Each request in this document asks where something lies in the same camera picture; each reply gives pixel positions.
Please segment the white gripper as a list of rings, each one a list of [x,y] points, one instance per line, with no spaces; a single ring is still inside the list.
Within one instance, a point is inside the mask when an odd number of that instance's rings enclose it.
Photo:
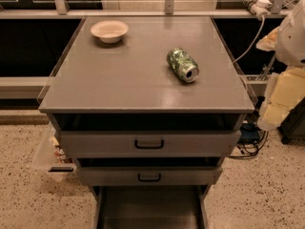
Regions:
[[[287,66],[305,66],[305,0],[299,0],[279,27],[260,39],[259,50],[275,50],[276,59]],[[274,130],[305,97],[305,70],[293,68],[273,73],[259,110],[257,125],[261,130]]]

